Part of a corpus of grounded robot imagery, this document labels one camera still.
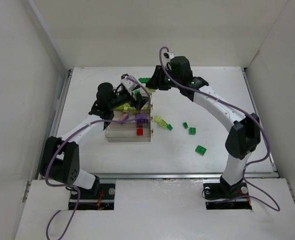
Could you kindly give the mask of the green lego small block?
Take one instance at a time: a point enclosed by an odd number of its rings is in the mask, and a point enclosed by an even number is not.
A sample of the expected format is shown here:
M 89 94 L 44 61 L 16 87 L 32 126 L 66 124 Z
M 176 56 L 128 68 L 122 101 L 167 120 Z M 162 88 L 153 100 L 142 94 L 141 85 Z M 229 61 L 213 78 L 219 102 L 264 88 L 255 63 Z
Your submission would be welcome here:
M 140 94 L 141 93 L 141 91 L 140 90 L 135 90 L 134 91 L 134 95 L 136 96 L 137 94 Z

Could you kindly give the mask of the pale lime lego 2x2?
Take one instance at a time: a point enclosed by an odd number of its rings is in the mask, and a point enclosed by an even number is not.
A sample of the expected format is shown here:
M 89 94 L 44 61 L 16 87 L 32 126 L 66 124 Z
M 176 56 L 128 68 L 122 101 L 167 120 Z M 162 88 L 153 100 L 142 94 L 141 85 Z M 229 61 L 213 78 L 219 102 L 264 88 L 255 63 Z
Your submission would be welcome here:
M 154 116 L 153 117 L 153 121 L 159 123 L 162 120 L 162 118 L 160 116 Z
M 122 104 L 115 108 L 116 111 L 129 111 L 129 110 L 135 110 L 134 107 L 132 107 L 129 103 Z

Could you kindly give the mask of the long green lego brick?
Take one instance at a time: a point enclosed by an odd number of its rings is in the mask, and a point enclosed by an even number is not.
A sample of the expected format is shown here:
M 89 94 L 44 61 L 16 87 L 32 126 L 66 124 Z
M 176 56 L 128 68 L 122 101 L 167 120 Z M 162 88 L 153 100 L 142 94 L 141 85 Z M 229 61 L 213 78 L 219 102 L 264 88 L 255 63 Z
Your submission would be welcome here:
M 147 82 L 150 81 L 150 79 L 151 79 L 150 77 L 140 77 L 138 80 L 140 83 L 146 84 Z

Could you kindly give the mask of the purple arch lego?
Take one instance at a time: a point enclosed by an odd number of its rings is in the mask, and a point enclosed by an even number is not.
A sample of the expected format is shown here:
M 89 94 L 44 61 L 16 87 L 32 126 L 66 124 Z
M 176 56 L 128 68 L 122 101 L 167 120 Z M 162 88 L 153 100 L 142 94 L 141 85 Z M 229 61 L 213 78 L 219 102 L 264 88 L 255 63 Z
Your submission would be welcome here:
M 135 115 L 137 124 L 147 124 L 149 123 L 148 115 L 146 113 L 137 113 Z

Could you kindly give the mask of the red lego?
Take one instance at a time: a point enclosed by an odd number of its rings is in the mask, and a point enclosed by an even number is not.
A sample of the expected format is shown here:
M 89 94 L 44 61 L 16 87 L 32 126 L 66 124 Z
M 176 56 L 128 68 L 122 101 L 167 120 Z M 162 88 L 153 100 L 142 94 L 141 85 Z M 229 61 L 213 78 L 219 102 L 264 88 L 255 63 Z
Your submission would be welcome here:
M 137 136 L 143 136 L 143 135 L 144 135 L 144 130 L 143 130 L 142 128 L 138 128 L 138 129 L 136 130 L 136 135 L 137 135 Z

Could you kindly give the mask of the lime lego long brick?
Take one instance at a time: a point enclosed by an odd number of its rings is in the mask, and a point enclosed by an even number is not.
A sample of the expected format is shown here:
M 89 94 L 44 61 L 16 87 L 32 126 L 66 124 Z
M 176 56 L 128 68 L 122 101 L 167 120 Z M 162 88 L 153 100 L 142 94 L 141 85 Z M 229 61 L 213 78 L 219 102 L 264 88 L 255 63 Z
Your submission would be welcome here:
M 164 119 L 161 119 L 159 122 L 158 122 L 158 125 L 160 127 L 162 127 L 163 129 L 167 129 L 168 128 L 168 123 L 164 120 Z

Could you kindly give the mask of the small dark green lego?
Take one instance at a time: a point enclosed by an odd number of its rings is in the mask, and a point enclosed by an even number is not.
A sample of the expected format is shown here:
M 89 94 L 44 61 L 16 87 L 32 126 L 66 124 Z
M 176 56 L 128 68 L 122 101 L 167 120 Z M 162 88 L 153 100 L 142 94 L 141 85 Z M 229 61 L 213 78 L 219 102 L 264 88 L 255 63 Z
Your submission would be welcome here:
M 171 124 L 168 124 L 167 125 L 167 128 L 171 131 L 173 129 L 172 125 Z

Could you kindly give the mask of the small green lego sloped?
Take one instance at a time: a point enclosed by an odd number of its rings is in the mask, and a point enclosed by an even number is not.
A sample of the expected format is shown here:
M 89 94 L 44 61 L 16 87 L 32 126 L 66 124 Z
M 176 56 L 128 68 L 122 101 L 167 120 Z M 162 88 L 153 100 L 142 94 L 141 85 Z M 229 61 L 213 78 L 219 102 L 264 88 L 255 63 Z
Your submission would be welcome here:
M 182 125 L 183 125 L 183 127 L 184 127 L 185 129 L 188 128 L 188 124 L 187 124 L 186 122 L 184 122 Z

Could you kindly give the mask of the green lego 2x2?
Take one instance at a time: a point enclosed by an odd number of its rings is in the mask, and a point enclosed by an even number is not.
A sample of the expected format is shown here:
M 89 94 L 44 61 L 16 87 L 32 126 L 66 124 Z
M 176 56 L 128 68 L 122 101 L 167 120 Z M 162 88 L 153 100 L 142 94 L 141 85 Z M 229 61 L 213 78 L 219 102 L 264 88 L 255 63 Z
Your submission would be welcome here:
M 190 135 L 195 135 L 196 134 L 196 128 L 195 127 L 190 127 L 188 130 Z

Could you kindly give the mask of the pale green curved lego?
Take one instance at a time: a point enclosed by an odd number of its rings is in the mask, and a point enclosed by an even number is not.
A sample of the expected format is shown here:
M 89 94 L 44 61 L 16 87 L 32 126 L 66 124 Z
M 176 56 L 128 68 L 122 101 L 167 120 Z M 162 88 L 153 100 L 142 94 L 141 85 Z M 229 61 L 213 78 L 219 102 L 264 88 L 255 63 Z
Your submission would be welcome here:
M 148 87 L 146 87 L 145 89 L 146 89 L 146 90 L 147 90 L 147 92 L 148 92 L 148 93 L 150 93 L 150 94 L 152 94 L 152 93 L 155 93 L 155 92 L 156 92 L 156 90 L 155 90 L 155 89 L 152 89 L 152 88 L 148 88 Z

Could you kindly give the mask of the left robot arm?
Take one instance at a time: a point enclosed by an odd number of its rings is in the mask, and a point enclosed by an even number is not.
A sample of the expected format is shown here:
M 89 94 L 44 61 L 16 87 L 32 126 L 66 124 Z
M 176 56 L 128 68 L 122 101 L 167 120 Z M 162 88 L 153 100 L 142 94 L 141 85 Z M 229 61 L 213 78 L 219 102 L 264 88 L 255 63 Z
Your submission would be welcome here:
M 142 88 L 131 78 L 122 80 L 117 88 L 109 82 L 101 83 L 85 119 L 68 133 L 46 140 L 39 173 L 48 186 L 69 187 L 76 192 L 84 189 L 93 195 L 99 191 L 99 177 L 80 168 L 80 145 L 116 122 L 114 110 L 117 107 L 129 103 L 141 110 L 144 105 L 150 105 L 150 95 L 139 93 Z

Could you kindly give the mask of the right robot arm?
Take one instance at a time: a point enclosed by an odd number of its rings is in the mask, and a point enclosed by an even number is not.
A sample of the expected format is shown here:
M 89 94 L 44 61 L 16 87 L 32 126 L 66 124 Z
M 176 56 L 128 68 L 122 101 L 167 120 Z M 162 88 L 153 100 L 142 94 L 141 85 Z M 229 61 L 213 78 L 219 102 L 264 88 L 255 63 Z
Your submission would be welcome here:
M 167 91 L 171 88 L 193 103 L 203 107 L 215 117 L 228 131 L 225 148 L 228 159 L 218 183 L 204 185 L 204 195 L 208 200 L 232 199 L 242 187 L 243 170 L 252 152 L 261 142 L 259 117 L 252 113 L 246 115 L 225 104 L 209 83 L 194 76 L 189 60 L 184 56 L 164 53 L 166 64 L 156 66 L 147 87 Z

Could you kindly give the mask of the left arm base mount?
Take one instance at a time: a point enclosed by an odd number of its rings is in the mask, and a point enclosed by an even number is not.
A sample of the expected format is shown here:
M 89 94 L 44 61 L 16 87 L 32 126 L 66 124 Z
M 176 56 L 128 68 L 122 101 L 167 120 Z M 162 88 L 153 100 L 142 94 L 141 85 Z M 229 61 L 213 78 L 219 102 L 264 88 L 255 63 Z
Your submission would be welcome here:
M 116 182 L 103 181 L 97 192 L 79 188 L 80 197 L 77 210 L 112 211 L 115 206 Z

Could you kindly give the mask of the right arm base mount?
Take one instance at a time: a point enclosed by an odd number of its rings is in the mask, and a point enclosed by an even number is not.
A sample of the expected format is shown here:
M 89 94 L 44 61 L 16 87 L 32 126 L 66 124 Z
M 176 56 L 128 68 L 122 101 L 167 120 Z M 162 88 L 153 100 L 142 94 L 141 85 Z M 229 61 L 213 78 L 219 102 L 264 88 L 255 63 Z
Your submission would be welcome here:
M 252 210 L 247 184 L 230 190 L 220 182 L 203 183 L 202 197 L 207 210 Z

